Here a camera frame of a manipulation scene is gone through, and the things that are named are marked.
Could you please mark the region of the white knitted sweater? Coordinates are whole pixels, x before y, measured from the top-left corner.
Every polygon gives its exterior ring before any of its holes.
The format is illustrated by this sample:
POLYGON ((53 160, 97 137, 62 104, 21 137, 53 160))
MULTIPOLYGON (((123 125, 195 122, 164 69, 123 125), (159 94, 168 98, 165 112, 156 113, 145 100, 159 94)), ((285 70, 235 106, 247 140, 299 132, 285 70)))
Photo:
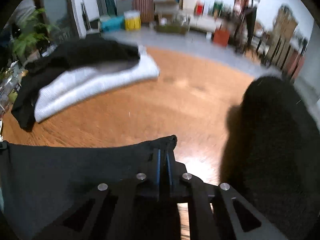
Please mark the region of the white knitted sweater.
POLYGON ((41 123, 100 93, 158 78, 160 69, 144 46, 138 46, 138 55, 140 59, 131 62, 99 62, 63 72, 39 90, 34 110, 35 121, 41 123))

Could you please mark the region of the orange paper bag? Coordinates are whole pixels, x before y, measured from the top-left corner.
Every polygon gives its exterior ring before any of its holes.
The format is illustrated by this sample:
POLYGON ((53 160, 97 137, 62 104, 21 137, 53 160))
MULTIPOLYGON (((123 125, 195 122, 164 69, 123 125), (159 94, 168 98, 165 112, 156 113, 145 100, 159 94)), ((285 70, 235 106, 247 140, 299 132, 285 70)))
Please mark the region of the orange paper bag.
POLYGON ((216 29, 213 37, 213 43, 222 47, 227 47, 230 33, 227 29, 216 29))

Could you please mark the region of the green potted plant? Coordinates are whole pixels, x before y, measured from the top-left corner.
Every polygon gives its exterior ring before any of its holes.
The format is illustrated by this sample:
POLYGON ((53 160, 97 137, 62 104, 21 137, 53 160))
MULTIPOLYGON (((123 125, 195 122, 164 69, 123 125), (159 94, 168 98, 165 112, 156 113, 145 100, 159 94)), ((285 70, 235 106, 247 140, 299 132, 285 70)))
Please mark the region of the green potted plant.
POLYGON ((22 21, 22 31, 14 38, 12 48, 13 53, 19 58, 35 50, 45 51, 53 40, 51 32, 60 30, 56 24, 48 24, 41 20, 45 13, 44 8, 36 9, 22 21))

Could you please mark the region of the teal storage box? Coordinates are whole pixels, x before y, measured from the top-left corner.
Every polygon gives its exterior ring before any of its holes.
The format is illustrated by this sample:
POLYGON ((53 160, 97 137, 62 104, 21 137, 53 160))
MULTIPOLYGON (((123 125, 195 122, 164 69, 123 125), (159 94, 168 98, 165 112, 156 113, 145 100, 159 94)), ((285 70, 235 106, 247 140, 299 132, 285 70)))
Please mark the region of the teal storage box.
POLYGON ((111 32, 124 29, 124 16, 101 16, 100 29, 102 32, 111 32))

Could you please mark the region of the black clothes pile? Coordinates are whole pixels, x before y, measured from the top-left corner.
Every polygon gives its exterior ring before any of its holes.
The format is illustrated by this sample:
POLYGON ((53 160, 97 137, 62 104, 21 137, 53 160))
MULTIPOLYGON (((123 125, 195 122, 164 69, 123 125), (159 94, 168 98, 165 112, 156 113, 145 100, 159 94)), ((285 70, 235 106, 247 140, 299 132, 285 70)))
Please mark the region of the black clothes pile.
POLYGON ((70 40, 57 46, 48 56, 26 64, 28 71, 11 109, 21 129, 30 132, 35 124, 34 110, 41 88, 63 72, 95 63, 140 60, 137 46, 106 40, 100 36, 70 40))

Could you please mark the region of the white low cabinet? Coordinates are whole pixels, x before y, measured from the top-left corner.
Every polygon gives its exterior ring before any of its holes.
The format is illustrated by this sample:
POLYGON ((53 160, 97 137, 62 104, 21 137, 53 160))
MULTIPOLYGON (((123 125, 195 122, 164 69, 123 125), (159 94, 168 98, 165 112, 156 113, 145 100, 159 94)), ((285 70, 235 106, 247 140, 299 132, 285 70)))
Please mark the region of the white low cabinet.
POLYGON ((196 29, 203 32, 214 33, 216 28, 219 29, 222 24, 221 18, 213 18, 213 16, 202 15, 202 16, 190 16, 190 28, 196 29))

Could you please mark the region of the black fuzzy garment stack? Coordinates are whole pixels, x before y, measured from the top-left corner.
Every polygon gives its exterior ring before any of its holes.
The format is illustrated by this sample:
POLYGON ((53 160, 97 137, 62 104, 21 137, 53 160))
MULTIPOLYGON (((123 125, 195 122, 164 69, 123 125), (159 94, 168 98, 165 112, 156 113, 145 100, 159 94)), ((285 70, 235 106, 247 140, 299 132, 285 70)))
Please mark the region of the black fuzzy garment stack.
POLYGON ((319 239, 319 130, 294 86, 254 80, 226 126, 220 180, 288 239, 319 239))

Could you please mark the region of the brown ribbed cabinet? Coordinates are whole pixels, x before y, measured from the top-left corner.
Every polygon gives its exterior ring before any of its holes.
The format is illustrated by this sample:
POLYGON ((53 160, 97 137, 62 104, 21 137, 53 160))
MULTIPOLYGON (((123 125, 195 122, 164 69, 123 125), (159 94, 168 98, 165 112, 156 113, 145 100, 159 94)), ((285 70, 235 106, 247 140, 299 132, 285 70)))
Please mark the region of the brown ribbed cabinet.
POLYGON ((133 8, 140 12, 142 23, 150 23, 154 20, 155 8, 153 0, 133 0, 133 8))

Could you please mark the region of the green crate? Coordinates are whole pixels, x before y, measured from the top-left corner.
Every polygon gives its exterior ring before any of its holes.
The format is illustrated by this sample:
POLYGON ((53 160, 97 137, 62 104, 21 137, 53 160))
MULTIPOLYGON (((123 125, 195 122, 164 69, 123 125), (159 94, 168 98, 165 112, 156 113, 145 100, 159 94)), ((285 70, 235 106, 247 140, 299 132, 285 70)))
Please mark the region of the green crate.
POLYGON ((158 33, 185 35, 189 31, 189 29, 187 26, 181 24, 158 24, 155 26, 155 31, 157 31, 158 33))

